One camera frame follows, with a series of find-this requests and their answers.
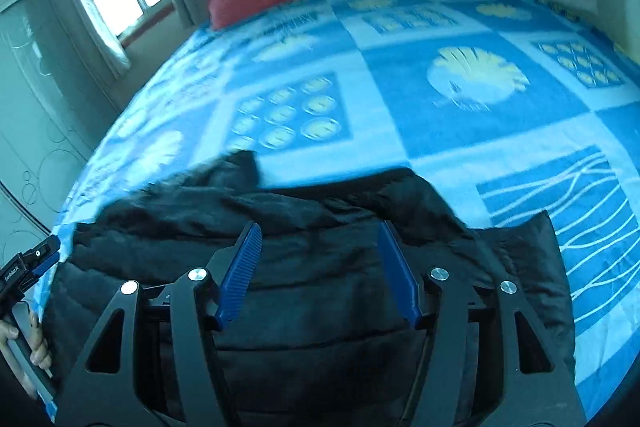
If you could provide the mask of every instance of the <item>wavy line pattern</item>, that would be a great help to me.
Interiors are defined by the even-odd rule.
[[[549,213],[567,269],[576,334],[640,280],[640,226],[597,147],[479,185],[478,191],[496,227]]]

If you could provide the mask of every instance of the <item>black puffer jacket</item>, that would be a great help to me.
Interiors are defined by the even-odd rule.
[[[545,213],[476,233],[409,169],[276,192],[258,184],[254,157],[238,153],[79,225],[44,316],[55,375],[69,373],[123,281],[174,282],[232,245],[250,219],[262,227],[263,254],[241,317],[216,338],[244,425],[396,423],[425,333],[408,328],[386,284],[376,250],[381,219],[408,245],[447,245],[476,285],[491,284],[491,275],[516,282],[573,374],[570,293]],[[489,262],[479,259],[479,242],[491,249]],[[171,397],[171,381],[166,387]]]

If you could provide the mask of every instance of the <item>blue gripper pad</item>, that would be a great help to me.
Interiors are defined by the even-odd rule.
[[[238,247],[238,253],[236,253],[220,285],[220,299],[215,315],[220,327],[224,327],[238,318],[261,253],[262,230],[260,225],[253,223],[244,235],[244,239]]]
[[[393,225],[388,221],[383,221],[378,226],[378,251],[382,257],[386,281],[396,298],[398,311],[415,328],[422,318],[418,306],[418,283],[396,241]]]

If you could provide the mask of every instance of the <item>blue bedspread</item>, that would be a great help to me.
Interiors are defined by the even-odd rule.
[[[238,148],[268,186],[410,166],[471,227],[546,208],[591,417],[640,349],[639,84],[607,38],[537,0],[297,0],[198,29],[104,138],[54,232],[67,256],[73,223]]]

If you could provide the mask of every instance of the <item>metal screw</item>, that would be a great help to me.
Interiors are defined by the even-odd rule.
[[[446,281],[449,278],[449,272],[444,268],[434,268],[431,270],[431,277],[436,281]]]
[[[124,293],[124,295],[131,295],[135,293],[138,289],[138,283],[136,281],[127,281],[120,287],[120,291]]]
[[[189,272],[189,279],[192,281],[202,281],[207,276],[204,268],[194,268]]]
[[[502,281],[500,283],[500,289],[503,292],[508,293],[509,295],[513,295],[514,293],[516,293],[516,291],[518,291],[518,287],[511,281]]]

